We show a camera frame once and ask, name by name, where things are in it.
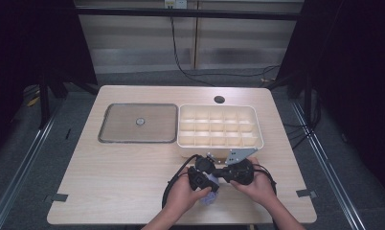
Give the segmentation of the person's left hand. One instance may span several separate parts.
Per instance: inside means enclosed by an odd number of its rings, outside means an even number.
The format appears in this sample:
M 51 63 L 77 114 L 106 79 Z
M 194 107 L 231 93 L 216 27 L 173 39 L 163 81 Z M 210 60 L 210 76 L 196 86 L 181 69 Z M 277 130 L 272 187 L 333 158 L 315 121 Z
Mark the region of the person's left hand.
M 170 189 L 163 211 L 167 217 L 180 219 L 194 206 L 197 200 L 206 196 L 211 190 L 208 187 L 199 191 L 193 191 L 188 176 L 188 168 L 185 167 Z

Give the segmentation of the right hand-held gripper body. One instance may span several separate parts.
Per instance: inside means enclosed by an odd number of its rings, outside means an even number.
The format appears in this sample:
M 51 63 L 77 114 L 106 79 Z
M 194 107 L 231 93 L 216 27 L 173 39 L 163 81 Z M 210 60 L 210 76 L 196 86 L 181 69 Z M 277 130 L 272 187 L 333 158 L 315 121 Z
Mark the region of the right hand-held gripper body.
M 234 180 L 239 184 L 249 185 L 254 179 L 254 167 L 247 157 L 257 151 L 257 148 L 230 149 L 225 161 L 226 174 L 224 179 L 228 183 Z

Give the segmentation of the black horizontal bar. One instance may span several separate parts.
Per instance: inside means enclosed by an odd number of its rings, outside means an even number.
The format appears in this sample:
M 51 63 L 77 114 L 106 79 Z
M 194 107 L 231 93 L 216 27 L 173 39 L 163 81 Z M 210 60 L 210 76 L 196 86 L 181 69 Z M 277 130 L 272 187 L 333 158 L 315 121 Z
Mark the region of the black horizontal bar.
M 297 21 L 302 18 L 299 13 L 288 12 L 256 12 L 256 11 L 210 11 L 210 10 L 178 10 L 178 9 L 129 9 L 129 8 L 94 8 L 76 7 L 77 14 L 115 15 L 115 16 L 161 16 L 192 18 L 226 18 Z

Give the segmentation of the grey tape strip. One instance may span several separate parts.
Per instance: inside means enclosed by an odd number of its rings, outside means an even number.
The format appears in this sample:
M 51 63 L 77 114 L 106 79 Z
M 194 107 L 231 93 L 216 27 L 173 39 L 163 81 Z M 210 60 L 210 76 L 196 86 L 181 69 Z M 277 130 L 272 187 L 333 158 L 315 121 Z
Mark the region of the grey tape strip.
M 44 201 L 47 203 L 57 202 L 65 202 L 68 198 L 68 195 L 64 194 L 54 194 L 54 195 L 46 195 Z
M 298 197 L 305 197 L 305 196 L 309 196 L 310 198 L 317 197 L 317 193 L 315 191 L 310 191 L 308 189 L 298 190 L 296 191 L 296 194 Z

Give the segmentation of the black metal stand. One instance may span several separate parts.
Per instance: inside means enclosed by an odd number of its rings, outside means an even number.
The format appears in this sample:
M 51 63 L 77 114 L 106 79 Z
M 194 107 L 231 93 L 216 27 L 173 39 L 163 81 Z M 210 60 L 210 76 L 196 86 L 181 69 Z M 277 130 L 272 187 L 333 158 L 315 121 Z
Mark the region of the black metal stand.
M 40 99 L 40 108 L 41 108 L 41 120 L 39 128 L 44 128 L 51 116 L 50 106 L 49 106 L 49 92 L 48 85 L 44 75 L 39 77 L 39 99 Z

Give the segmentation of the black curtain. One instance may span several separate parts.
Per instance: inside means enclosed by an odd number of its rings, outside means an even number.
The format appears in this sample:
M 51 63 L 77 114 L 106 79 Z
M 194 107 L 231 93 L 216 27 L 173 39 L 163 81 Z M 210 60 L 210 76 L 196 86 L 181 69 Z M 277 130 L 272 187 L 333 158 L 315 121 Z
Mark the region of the black curtain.
M 319 93 L 385 189 L 385 0 L 304 0 L 278 78 Z
M 30 85 L 97 82 L 74 0 L 0 0 L 0 147 Z

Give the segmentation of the metal floor rail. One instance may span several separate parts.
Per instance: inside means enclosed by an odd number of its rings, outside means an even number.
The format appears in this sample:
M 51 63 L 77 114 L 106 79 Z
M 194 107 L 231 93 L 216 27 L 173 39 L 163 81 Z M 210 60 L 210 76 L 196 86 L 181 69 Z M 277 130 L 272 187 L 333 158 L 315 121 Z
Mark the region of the metal floor rail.
M 354 203 L 352 202 L 335 169 L 330 163 L 330 160 L 321 142 L 319 141 L 317 134 L 311 130 L 309 125 L 306 123 L 306 115 L 301 105 L 298 102 L 293 102 L 292 107 L 295 111 L 297 119 L 304 127 L 306 139 L 308 140 L 351 229 L 367 230 L 362 218 L 359 216 Z
M 0 230 L 10 212 L 12 205 L 14 204 L 26 178 L 28 177 L 30 170 L 35 162 L 35 159 L 40 153 L 41 148 L 44 145 L 44 142 L 47 140 L 51 129 L 54 126 L 56 116 L 58 115 L 61 109 L 61 105 L 58 105 L 53 113 L 50 115 L 49 120 L 46 122 L 43 128 L 41 128 L 30 148 L 27 150 L 26 155 L 20 164 L 17 172 L 12 178 L 7 190 L 3 193 L 0 198 Z

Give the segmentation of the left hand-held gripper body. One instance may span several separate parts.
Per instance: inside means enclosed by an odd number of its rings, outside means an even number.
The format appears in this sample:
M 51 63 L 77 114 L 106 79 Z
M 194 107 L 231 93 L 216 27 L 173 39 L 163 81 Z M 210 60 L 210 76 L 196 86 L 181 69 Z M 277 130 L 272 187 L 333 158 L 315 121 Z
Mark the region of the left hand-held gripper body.
M 195 160 L 194 165 L 188 168 L 188 176 L 192 190 L 195 191 L 197 188 L 210 188 L 212 192 L 216 192 L 219 185 L 209 178 L 215 171 L 214 156 L 209 152 L 206 156 L 195 154 L 187 160 L 187 163 L 190 163 L 193 159 Z

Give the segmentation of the white wall power outlet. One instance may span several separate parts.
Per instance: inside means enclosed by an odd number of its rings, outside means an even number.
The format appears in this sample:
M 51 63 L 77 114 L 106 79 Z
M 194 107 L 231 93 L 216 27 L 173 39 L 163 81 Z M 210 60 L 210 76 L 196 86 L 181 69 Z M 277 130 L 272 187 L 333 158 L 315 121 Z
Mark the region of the white wall power outlet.
M 166 9 L 185 10 L 188 7 L 188 1 L 187 0 L 164 0 L 164 6 Z

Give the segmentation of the white compartment storage box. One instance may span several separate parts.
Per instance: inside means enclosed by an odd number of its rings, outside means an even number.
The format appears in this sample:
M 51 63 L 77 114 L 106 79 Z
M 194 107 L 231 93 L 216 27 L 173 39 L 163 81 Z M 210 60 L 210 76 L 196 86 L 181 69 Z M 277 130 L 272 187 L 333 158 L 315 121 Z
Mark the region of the white compartment storage box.
M 183 157 L 209 152 L 225 159 L 230 150 L 260 150 L 264 142 L 252 106 L 183 104 L 179 107 L 177 144 Z

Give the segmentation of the person's right hand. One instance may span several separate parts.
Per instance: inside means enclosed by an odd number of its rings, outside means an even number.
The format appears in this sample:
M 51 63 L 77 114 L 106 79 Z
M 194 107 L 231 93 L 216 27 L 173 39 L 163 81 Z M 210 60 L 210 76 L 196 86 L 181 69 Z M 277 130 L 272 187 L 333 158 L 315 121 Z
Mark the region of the person's right hand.
M 277 199 L 270 179 L 264 172 L 261 172 L 261 166 L 257 158 L 249 157 L 255 170 L 254 179 L 249 185 L 242 185 L 232 180 L 231 184 L 240 192 L 249 196 L 253 201 L 257 202 L 265 209 L 268 209 Z

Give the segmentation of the light purple sock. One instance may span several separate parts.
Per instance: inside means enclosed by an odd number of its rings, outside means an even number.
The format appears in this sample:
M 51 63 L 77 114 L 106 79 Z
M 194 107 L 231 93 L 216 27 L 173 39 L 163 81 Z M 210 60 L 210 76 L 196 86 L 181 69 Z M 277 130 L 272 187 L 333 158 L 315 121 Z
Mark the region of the light purple sock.
M 217 178 L 211 178 L 211 180 L 216 184 L 219 185 L 219 181 Z M 206 196 L 200 199 L 201 204 L 203 205 L 210 205 L 213 204 L 217 198 L 218 192 L 209 192 Z

